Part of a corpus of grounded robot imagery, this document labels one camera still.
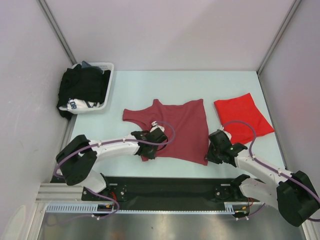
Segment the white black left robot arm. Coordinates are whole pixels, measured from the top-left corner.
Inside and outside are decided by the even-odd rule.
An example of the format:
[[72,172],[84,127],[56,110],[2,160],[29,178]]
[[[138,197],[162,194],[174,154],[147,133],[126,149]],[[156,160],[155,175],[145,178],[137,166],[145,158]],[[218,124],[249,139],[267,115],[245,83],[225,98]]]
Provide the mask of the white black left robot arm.
[[89,140],[82,134],[76,136],[57,156],[56,169],[68,186],[89,189],[100,200],[110,196],[111,188],[104,175],[93,170],[96,163],[118,156],[141,156],[154,159],[158,148],[168,144],[165,128],[156,125],[151,130],[133,131],[123,138]]

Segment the pink garment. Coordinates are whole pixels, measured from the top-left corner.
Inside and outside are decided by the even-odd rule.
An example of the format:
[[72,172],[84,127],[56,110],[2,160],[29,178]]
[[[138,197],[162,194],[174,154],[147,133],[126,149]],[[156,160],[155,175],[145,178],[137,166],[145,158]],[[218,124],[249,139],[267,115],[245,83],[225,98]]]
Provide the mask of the pink garment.
[[164,134],[173,141],[159,150],[157,157],[208,165],[209,129],[203,99],[182,105],[164,105],[154,99],[152,105],[145,109],[125,109],[122,120],[134,123],[144,131],[150,130],[153,122],[165,128]]

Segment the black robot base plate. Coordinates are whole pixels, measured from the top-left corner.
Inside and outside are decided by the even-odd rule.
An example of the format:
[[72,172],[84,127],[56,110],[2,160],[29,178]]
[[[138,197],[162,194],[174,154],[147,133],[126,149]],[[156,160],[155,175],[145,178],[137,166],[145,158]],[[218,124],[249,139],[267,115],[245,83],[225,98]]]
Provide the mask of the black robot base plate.
[[115,198],[129,211],[221,211],[227,202],[251,207],[233,178],[165,178],[106,176],[101,195]]

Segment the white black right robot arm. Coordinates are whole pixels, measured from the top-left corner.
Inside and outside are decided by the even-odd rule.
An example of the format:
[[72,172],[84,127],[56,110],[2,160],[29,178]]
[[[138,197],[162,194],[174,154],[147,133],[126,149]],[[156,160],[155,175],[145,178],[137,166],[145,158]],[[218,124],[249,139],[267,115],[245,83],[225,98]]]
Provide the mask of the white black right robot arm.
[[304,172],[291,172],[257,158],[251,146],[231,143],[223,130],[208,138],[208,161],[229,164],[248,173],[233,180],[230,194],[235,200],[247,197],[269,205],[294,227],[310,220],[320,209],[320,198]]

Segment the red tank top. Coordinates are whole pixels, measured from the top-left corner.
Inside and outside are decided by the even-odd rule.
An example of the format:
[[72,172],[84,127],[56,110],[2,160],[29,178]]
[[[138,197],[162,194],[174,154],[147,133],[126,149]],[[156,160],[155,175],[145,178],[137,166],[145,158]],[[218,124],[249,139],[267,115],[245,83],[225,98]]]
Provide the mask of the red tank top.
[[275,130],[257,108],[252,95],[245,95],[216,100],[214,103],[217,115],[224,130],[231,134],[231,143],[243,145],[257,137],[274,133]]

